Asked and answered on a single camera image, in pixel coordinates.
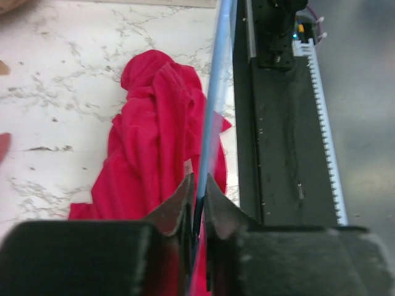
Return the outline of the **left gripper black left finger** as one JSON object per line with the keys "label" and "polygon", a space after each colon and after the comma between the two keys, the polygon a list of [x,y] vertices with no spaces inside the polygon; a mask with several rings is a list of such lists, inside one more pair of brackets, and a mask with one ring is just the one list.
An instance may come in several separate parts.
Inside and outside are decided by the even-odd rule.
{"label": "left gripper black left finger", "polygon": [[142,220],[27,221],[1,244],[2,295],[185,295],[194,175]]}

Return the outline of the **light blue wire hanger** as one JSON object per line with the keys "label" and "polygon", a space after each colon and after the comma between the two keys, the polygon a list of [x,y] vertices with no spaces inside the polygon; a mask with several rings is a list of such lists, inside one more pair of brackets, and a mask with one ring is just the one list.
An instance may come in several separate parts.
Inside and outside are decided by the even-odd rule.
{"label": "light blue wire hanger", "polygon": [[231,80],[232,53],[235,40],[236,1],[219,1],[217,24],[212,48],[212,60],[207,88],[207,104],[202,134],[202,152],[199,178],[196,192],[196,204],[193,214],[193,274],[189,278],[186,295],[197,295],[198,264],[202,259],[198,251],[204,245],[201,236],[204,228],[204,202],[208,197],[207,183],[217,163],[219,134],[222,129],[223,113]]}

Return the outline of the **magenta t shirt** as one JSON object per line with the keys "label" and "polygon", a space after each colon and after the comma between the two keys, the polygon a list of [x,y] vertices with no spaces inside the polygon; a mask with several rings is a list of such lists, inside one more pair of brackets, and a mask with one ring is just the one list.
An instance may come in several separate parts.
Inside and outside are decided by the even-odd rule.
{"label": "magenta t shirt", "polygon": [[71,219],[140,219],[175,192],[186,168],[199,170],[206,97],[195,69],[149,50],[127,63],[121,85],[127,101],[92,201],[71,204]]}

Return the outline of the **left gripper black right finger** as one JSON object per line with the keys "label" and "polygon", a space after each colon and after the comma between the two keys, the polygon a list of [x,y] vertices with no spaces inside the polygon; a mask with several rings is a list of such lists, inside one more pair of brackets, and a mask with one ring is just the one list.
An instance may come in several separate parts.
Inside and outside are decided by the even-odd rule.
{"label": "left gripper black right finger", "polygon": [[207,179],[207,288],[213,295],[393,295],[384,245],[366,228],[262,226]]}

